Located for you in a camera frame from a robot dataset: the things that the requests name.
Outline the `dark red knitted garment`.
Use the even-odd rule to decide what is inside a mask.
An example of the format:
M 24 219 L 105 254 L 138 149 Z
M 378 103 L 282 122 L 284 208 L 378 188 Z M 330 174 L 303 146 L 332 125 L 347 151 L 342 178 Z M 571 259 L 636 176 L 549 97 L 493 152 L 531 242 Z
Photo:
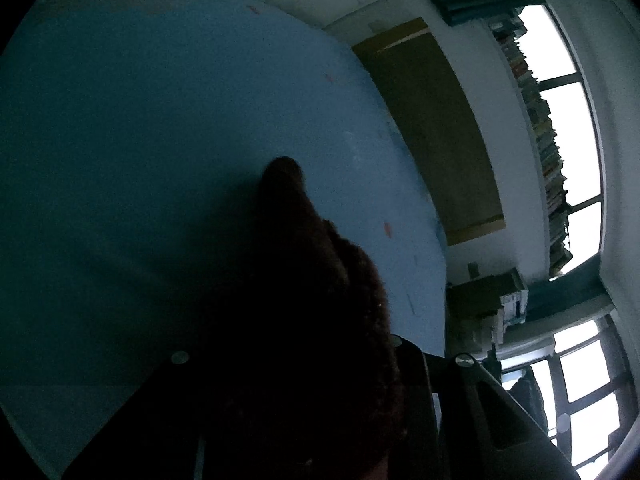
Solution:
M 378 271 L 319 216 L 292 158 L 233 197 L 171 368 L 69 479 L 385 479 L 397 366 Z

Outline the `dark hanging clothes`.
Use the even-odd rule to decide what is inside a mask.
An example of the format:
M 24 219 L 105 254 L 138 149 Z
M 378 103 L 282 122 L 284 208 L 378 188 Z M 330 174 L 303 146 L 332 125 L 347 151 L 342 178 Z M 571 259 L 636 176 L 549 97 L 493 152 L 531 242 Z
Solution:
M 535 378 L 533 376 L 521 377 L 512 386 L 509 393 L 546 434 L 549 430 L 548 418 L 544 410 L 544 398 Z

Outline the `cluttered dark shelf unit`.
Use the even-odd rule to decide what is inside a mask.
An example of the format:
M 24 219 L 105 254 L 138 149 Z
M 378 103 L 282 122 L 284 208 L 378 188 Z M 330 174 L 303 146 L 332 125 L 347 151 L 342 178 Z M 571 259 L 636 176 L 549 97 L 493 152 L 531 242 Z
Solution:
M 526 319 L 529 290 L 515 268 L 446 289 L 446 353 L 481 360 Z

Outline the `row of books on sill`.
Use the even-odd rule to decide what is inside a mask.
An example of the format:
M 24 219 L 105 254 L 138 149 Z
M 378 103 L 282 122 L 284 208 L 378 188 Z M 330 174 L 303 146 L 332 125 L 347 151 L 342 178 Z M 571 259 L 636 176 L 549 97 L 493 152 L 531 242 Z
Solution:
M 518 40 L 527 32 L 520 18 L 522 11 L 523 8 L 512 8 L 496 18 L 491 18 L 488 26 L 509 64 L 532 127 L 546 196 L 544 204 L 548 217 L 549 275 L 555 278 L 561 274 L 563 266 L 573 259 L 572 253 L 564 244 L 568 235 L 570 205 L 566 200 L 566 177 L 562 173 L 563 161 L 555 142 L 556 132 L 552 126 L 550 106 L 541 96 L 538 80 L 518 45 Z

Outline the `blue bed sheet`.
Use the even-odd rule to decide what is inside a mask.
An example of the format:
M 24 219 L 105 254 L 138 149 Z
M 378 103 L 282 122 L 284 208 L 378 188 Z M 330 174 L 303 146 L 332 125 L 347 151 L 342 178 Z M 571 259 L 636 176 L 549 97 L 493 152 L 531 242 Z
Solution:
M 359 246 L 390 342 L 444 350 L 444 231 L 352 49 L 255 0 L 41 0 L 1 59 L 1 474 L 65 471 L 171 368 L 273 159 Z

